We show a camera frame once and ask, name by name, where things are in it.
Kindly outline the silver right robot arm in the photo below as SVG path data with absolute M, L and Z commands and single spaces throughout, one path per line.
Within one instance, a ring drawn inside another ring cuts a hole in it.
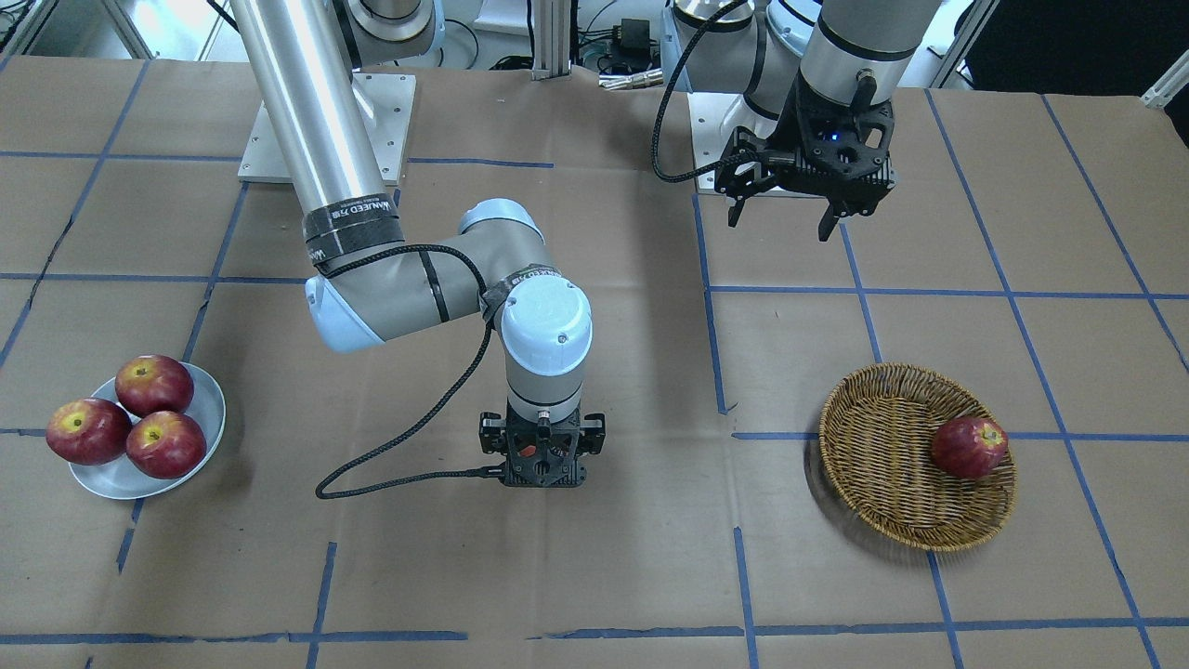
M 372 348 L 476 314 L 478 356 L 501 337 L 507 415 L 482 414 L 478 436 L 499 465 L 476 478 L 508 487 L 573 488 L 584 454 L 606 438 L 602 414 L 581 414 L 592 307 L 554 266 L 531 215 L 510 198 L 464 213 L 454 236 L 408 242 L 398 195 L 373 143 L 366 67 L 438 45 L 438 1 L 233 1 L 235 29 L 303 212 L 316 270 L 306 301 L 332 351 Z

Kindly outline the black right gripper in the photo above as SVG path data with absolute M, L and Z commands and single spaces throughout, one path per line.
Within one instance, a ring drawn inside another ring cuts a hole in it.
M 518 414 L 480 415 L 478 431 L 484 453 L 499 453 L 504 462 L 483 467 L 480 475 L 508 487 L 574 488 L 587 479 L 583 454 L 600 453 L 606 416 L 577 411 L 561 422 L 524 419 Z

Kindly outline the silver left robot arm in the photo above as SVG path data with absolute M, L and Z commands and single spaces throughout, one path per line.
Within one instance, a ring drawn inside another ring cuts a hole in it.
M 726 225 L 772 190 L 823 196 L 818 238 L 873 215 L 897 185 L 892 97 L 940 8 L 938 1 L 671 1 L 662 43 L 665 91 L 652 169 L 669 183 L 709 175 L 729 200 Z M 735 95 L 755 120 L 726 131 L 707 164 L 668 173 L 660 131 L 675 90 Z

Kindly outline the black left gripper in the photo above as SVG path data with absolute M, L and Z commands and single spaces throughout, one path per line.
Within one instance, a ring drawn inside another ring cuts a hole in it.
M 716 168 L 716 191 L 730 198 L 726 226 L 738 227 L 746 202 L 781 188 L 828 198 L 818 240 L 828 242 L 849 216 L 873 215 L 892 187 L 889 139 L 895 112 L 875 102 L 872 72 L 851 77 L 856 89 L 843 102 L 824 97 L 798 75 L 776 119 L 761 138 L 743 126 L 726 140 Z

